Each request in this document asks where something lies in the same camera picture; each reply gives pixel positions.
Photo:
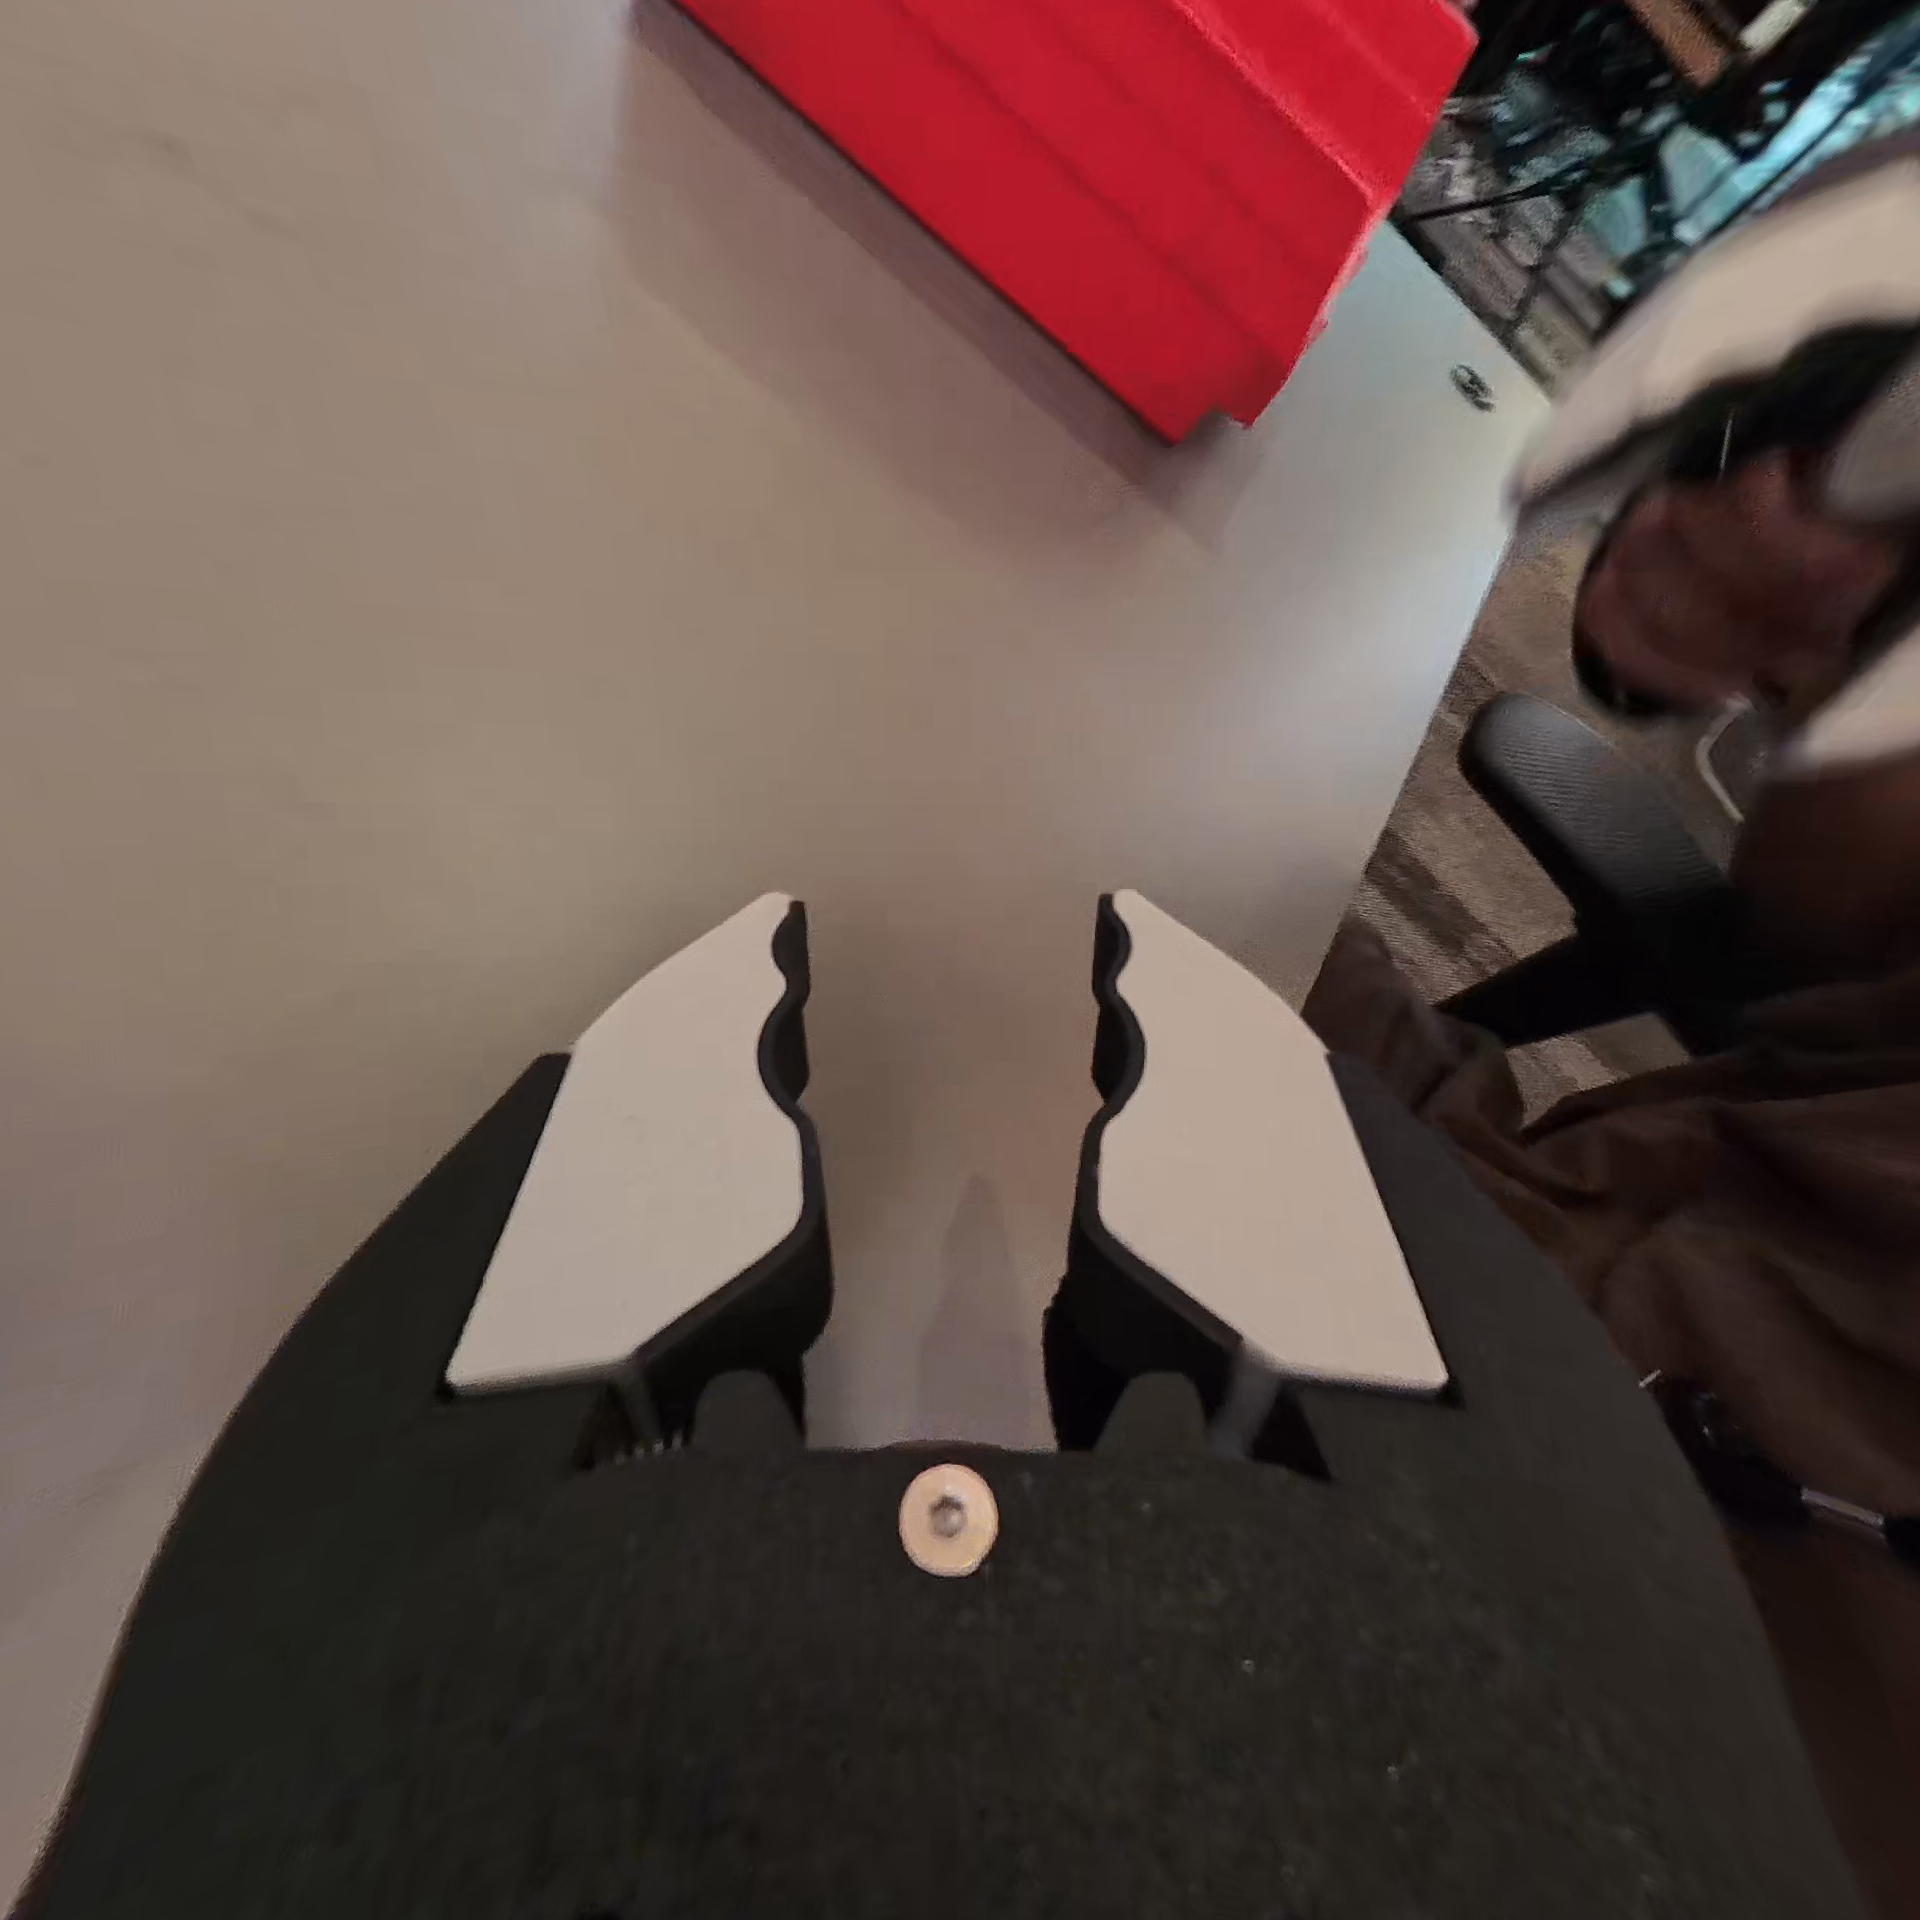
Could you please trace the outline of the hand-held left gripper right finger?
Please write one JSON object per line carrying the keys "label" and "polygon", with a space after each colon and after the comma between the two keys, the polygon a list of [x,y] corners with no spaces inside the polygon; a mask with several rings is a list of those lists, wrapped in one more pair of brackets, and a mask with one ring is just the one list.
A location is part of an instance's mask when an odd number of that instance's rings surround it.
{"label": "hand-held left gripper right finger", "polygon": [[1207,1420],[1300,1386],[1439,1400],[1448,1363],[1308,1022],[1142,891],[1100,896],[1090,986],[1096,1110],[1044,1320],[1056,1418],[1153,1373]]}

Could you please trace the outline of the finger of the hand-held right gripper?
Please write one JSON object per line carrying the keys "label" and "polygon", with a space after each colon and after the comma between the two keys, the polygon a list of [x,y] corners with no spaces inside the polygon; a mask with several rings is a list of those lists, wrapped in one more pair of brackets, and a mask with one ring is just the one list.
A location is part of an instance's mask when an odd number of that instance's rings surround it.
{"label": "finger of the hand-held right gripper", "polygon": [[1862,323],[1917,326],[1914,151],[1849,151],[1663,276],[1562,389],[1505,479],[1509,507],[1620,505],[1668,477],[1692,400]]}

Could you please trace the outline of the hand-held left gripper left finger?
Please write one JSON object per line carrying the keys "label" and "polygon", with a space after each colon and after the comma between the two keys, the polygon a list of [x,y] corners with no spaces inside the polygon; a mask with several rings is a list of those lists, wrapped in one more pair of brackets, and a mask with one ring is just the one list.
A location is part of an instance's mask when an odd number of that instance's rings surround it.
{"label": "hand-held left gripper left finger", "polygon": [[685,1420],[718,1376],[804,1373],[834,1301],[807,996],[804,902],[766,891],[582,1029],[452,1393],[615,1384],[644,1420]]}

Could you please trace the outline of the red plastic bin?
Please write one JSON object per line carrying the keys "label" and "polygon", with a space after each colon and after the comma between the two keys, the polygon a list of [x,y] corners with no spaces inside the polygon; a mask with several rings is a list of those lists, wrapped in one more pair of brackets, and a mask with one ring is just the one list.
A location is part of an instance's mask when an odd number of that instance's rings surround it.
{"label": "red plastic bin", "polygon": [[1250,425],[1476,52],[1448,1],[687,1],[1164,443]]}

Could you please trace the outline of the grey desk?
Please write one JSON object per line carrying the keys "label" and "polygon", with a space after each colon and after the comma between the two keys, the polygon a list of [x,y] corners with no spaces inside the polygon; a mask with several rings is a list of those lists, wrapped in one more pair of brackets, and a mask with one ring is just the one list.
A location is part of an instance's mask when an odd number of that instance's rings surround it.
{"label": "grey desk", "polygon": [[1096,898],[1305,996],[1548,400],[1380,231],[1157,443],[667,3],[4,3],[2,242],[11,1904],[282,1334],[764,894],[809,1414],[1042,1446]]}

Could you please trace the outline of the person's right hand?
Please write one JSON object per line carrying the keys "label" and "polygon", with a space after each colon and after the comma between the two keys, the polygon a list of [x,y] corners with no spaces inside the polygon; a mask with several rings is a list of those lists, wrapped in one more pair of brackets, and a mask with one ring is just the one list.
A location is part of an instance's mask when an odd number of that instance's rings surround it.
{"label": "person's right hand", "polygon": [[1833,518],[1784,454],[1650,484],[1580,577],[1574,673],[1623,715],[1746,703],[1797,722],[1852,677],[1914,575],[1914,522]]}

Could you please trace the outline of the black office chair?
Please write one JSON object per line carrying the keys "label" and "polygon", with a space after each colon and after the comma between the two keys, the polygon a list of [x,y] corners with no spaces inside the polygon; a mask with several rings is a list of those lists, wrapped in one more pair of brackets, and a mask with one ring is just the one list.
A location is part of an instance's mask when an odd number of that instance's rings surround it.
{"label": "black office chair", "polygon": [[1488,699],[1456,767],[1555,887],[1572,931],[1439,1004],[1504,1046],[1652,1018],[1690,1055],[1737,1044],[1777,979],[1732,880],[1658,784],[1526,691]]}

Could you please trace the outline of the person's brown clothing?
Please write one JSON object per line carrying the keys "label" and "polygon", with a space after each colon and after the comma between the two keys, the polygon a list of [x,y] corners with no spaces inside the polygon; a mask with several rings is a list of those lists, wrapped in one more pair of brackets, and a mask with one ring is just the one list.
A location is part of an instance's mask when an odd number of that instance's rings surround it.
{"label": "person's brown clothing", "polygon": [[1505,1050],[1343,923],[1305,1019],[1461,1154],[1617,1352],[1805,1494],[1735,1551],[1862,1897],[1915,1915],[1915,753],[1773,782],[1733,859],[1791,992],[1739,1042],[1523,1117]]}

